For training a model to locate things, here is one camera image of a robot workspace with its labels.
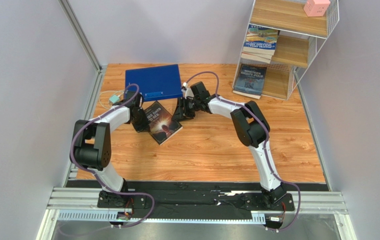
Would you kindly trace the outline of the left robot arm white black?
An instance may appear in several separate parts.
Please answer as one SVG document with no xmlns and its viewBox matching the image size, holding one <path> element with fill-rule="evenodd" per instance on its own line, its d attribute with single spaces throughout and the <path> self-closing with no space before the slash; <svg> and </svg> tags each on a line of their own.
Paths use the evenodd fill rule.
<svg viewBox="0 0 380 240">
<path fill-rule="evenodd" d="M 79 169 L 91 173 L 102 186 L 98 207 L 127 208 L 132 205 L 126 180 L 111 164 L 111 134 L 123 124 L 131 124 L 136 132 L 147 132 L 149 121 L 141 93 L 112 105 L 110 109 L 90 120 L 78 120 L 70 149 L 70 161 Z"/>
</svg>

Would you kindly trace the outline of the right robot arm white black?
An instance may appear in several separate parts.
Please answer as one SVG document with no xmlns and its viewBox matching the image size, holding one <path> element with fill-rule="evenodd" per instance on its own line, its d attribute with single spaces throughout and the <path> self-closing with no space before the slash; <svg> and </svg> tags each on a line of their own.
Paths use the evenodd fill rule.
<svg viewBox="0 0 380 240">
<path fill-rule="evenodd" d="M 195 118 L 197 111 L 231 119 L 240 142 L 249 148 L 260 177 L 263 201 L 275 206 L 286 195 L 272 158 L 270 127 L 257 103 L 240 103 L 210 94 L 203 82 L 192 86 L 183 83 L 172 119 L 178 122 Z"/>
</svg>

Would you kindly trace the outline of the Nineteen Eighty-Four book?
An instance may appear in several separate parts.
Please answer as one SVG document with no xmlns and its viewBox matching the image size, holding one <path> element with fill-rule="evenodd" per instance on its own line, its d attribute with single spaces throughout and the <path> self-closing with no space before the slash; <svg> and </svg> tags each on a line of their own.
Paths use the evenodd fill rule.
<svg viewBox="0 0 380 240">
<path fill-rule="evenodd" d="M 267 67 L 241 64 L 232 85 L 232 92 L 249 98 L 260 99 L 264 88 Z"/>
</svg>

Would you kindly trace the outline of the Three Days To See book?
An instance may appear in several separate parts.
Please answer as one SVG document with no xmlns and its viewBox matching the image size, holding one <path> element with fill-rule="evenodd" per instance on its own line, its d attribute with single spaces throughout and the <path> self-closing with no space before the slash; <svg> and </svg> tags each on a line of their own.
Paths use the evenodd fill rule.
<svg viewBox="0 0 380 240">
<path fill-rule="evenodd" d="M 162 145 L 183 128 L 178 121 L 172 120 L 172 115 L 158 101 L 147 107 L 145 114 L 149 122 L 148 132 L 158 145 Z"/>
</svg>

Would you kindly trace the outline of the blue 91-Storey Treehouse book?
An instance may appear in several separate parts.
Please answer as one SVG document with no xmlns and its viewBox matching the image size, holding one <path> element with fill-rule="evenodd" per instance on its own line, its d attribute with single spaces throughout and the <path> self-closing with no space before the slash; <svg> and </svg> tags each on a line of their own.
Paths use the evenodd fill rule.
<svg viewBox="0 0 380 240">
<path fill-rule="evenodd" d="M 249 24 L 243 49 L 245 51 L 273 51 L 276 50 L 279 30 Z"/>
</svg>

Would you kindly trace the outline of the orange 78-Storey Treehouse book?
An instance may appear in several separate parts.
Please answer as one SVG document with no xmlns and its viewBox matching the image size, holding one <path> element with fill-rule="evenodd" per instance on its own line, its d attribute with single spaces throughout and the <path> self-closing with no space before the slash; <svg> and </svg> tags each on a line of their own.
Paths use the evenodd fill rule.
<svg viewBox="0 0 380 240">
<path fill-rule="evenodd" d="M 269 59 L 269 58 L 265 58 L 265 57 L 261 57 L 261 56 L 257 56 L 257 55 L 253 55 L 253 54 L 249 54 L 249 53 L 244 53 L 244 52 L 241 54 L 241 58 L 247 59 L 247 60 L 252 60 L 252 61 L 268 63 L 268 64 L 271 62 L 271 59 Z"/>
</svg>

